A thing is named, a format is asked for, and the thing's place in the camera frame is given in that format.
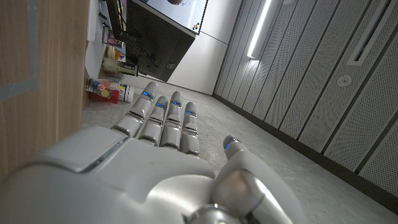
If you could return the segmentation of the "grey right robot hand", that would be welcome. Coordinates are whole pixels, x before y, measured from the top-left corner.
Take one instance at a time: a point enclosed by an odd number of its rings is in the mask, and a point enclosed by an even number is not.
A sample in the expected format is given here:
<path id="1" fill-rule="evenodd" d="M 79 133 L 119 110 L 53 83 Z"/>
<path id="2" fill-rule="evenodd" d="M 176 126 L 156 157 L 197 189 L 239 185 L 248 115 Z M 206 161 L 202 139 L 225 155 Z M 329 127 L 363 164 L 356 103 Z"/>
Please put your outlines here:
<path id="1" fill-rule="evenodd" d="M 92 126 L 1 182 L 2 223 L 305 223 L 292 189 L 239 139 L 200 159 L 197 110 L 150 82 L 112 128 Z"/>

